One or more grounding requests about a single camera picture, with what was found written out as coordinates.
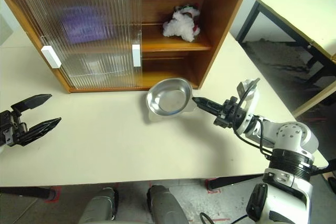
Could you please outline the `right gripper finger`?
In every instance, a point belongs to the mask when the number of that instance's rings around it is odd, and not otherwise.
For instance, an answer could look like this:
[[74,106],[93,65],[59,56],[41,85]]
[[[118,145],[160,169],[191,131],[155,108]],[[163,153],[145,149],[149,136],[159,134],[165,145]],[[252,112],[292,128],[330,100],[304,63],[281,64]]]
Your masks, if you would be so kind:
[[214,116],[220,116],[222,114],[222,107],[220,108],[213,108],[213,107],[204,107],[202,110],[214,115]]
[[221,104],[204,97],[193,97],[192,100],[196,103],[198,108],[206,112],[221,112],[223,109]]

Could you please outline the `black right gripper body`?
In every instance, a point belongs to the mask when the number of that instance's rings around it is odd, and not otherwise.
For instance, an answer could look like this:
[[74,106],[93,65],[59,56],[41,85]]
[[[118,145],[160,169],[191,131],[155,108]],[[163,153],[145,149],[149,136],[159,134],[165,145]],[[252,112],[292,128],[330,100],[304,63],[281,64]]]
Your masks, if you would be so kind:
[[222,128],[238,129],[246,117],[246,111],[238,106],[236,97],[226,100],[214,121],[214,125]]

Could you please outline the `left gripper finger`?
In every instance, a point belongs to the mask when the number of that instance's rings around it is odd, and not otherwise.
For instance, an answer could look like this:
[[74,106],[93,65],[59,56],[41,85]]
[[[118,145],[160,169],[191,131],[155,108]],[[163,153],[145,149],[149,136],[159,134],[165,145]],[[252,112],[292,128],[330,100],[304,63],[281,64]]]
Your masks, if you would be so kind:
[[41,122],[31,127],[27,132],[23,133],[18,138],[18,145],[26,146],[31,142],[43,137],[49,131],[53,130],[57,124],[61,121],[61,118],[55,118]]
[[21,115],[22,112],[26,110],[34,109],[42,104],[44,104],[48,99],[52,97],[51,94],[38,94],[22,101],[19,101],[11,106],[12,110],[17,114]]

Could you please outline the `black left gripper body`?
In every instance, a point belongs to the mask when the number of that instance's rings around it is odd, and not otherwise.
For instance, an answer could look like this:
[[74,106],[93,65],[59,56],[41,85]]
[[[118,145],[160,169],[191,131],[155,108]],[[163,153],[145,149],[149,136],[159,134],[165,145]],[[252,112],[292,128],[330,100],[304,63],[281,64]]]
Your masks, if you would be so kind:
[[1,112],[1,147],[8,145],[24,145],[21,139],[27,133],[26,123],[21,122],[19,116],[9,110]]

